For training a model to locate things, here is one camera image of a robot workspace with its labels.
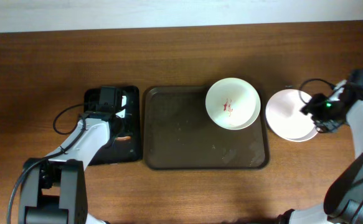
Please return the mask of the green orange sponge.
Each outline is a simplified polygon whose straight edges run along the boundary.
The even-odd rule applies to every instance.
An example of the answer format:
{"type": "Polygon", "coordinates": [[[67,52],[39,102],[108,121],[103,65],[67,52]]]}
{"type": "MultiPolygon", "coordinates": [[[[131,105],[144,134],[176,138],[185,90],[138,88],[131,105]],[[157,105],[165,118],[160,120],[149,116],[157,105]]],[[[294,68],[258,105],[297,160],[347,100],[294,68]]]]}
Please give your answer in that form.
{"type": "Polygon", "coordinates": [[[131,140],[131,136],[120,136],[115,139],[115,141],[129,141],[131,140]]]}

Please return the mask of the white plate red stain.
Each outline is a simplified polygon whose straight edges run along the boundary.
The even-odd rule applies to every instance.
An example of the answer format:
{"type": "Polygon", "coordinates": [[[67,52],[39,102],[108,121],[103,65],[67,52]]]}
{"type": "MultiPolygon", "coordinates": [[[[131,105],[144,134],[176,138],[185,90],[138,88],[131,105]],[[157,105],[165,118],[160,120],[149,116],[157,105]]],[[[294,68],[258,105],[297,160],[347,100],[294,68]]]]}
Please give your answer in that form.
{"type": "Polygon", "coordinates": [[[311,115],[304,115],[300,109],[311,96],[303,91],[285,89],[275,93],[269,100],[265,109],[266,121],[271,130],[282,137],[293,131],[309,131],[316,129],[311,115]]]}

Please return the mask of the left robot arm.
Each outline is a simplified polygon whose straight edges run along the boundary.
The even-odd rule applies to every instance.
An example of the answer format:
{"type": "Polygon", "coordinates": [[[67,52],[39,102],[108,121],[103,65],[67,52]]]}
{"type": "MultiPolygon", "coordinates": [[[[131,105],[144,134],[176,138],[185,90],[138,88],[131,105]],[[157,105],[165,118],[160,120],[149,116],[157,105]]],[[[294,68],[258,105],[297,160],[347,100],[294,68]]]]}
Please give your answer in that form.
{"type": "Polygon", "coordinates": [[[129,98],[101,94],[86,102],[66,140],[41,158],[25,161],[11,193],[6,221],[11,222],[14,197],[20,193],[18,223],[101,223],[88,211],[85,170],[100,150],[123,132],[129,98]]]}

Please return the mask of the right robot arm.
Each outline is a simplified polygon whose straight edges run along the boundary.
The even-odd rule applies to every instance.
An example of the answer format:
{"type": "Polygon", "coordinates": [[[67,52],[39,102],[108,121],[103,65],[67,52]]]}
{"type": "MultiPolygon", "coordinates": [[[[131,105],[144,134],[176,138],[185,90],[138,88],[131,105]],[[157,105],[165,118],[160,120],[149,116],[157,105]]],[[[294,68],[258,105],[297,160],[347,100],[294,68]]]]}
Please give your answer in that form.
{"type": "Polygon", "coordinates": [[[355,159],[328,189],[324,202],[306,210],[290,209],[277,223],[363,223],[363,82],[343,80],[330,96],[318,93],[301,112],[310,113],[322,133],[348,124],[355,159]]]}

